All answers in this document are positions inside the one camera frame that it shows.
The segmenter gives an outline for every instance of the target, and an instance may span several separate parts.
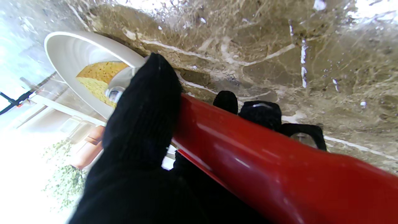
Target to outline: white bowl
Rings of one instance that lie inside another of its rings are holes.
[[[106,119],[113,108],[94,97],[76,76],[87,65],[102,61],[122,61],[133,69],[145,63],[142,56],[123,44],[84,31],[51,33],[44,41],[44,48],[51,64],[69,87]]]

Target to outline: marble wall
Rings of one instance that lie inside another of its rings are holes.
[[[77,29],[143,56],[161,53],[188,94],[212,102],[230,90],[240,104],[276,102],[285,122],[322,126],[330,152],[398,174],[396,1],[17,0],[1,7],[5,22],[21,26],[11,32],[41,53],[48,33]]]

